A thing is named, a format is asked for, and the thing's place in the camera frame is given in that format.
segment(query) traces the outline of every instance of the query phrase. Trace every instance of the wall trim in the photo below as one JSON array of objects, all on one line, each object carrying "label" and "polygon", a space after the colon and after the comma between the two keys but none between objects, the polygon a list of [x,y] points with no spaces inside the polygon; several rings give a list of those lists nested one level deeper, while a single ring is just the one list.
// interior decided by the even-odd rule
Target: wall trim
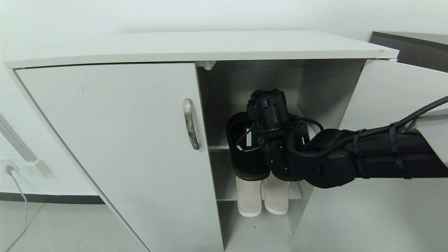
[{"label": "wall trim", "polygon": [[[105,204],[95,195],[42,195],[25,194],[28,202],[54,204]],[[0,192],[0,201],[23,201],[20,193]]]}]

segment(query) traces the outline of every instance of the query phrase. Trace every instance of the plug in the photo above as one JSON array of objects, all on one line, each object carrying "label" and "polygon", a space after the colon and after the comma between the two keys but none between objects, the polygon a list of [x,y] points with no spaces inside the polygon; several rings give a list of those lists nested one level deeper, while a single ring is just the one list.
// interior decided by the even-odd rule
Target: plug
[{"label": "plug", "polygon": [[8,175],[12,175],[12,171],[14,170],[14,167],[12,165],[7,165],[4,168],[4,172],[6,172]]}]

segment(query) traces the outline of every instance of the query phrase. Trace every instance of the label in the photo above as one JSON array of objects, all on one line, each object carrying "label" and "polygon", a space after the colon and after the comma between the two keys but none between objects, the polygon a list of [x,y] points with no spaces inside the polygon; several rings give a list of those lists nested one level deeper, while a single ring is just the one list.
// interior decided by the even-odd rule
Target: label
[{"label": "label", "polygon": [[246,135],[246,146],[252,146],[252,132],[247,133]]}]

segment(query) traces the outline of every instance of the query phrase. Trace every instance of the orange wire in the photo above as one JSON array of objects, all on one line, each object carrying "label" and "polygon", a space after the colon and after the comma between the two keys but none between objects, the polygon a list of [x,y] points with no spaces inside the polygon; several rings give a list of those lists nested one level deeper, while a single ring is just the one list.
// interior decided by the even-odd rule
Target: orange wire
[{"label": "orange wire", "polygon": [[[250,129],[249,129],[248,131],[246,131],[246,133],[244,133],[244,134],[238,139],[238,141],[237,141],[237,146],[240,146],[240,142],[241,142],[241,140],[243,140],[243,138],[244,138],[245,136],[247,136],[247,134],[249,134],[249,132],[252,131],[252,129],[254,128],[254,126],[255,126],[255,122],[252,124],[252,126],[250,127]],[[258,149],[260,149],[260,148],[261,148],[261,146],[258,146],[258,147],[255,147],[255,148],[253,148],[253,149],[243,150],[243,151],[244,151],[244,152],[251,152],[251,151],[254,151],[254,150],[258,150]]]}]

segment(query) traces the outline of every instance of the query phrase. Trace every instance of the cabinet top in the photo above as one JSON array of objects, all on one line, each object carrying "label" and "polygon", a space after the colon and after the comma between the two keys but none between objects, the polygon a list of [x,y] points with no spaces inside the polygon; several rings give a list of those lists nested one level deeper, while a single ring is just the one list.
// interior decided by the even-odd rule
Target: cabinet top
[{"label": "cabinet top", "polygon": [[396,58],[398,50],[313,30],[124,33],[17,48],[8,69],[124,62]]}]

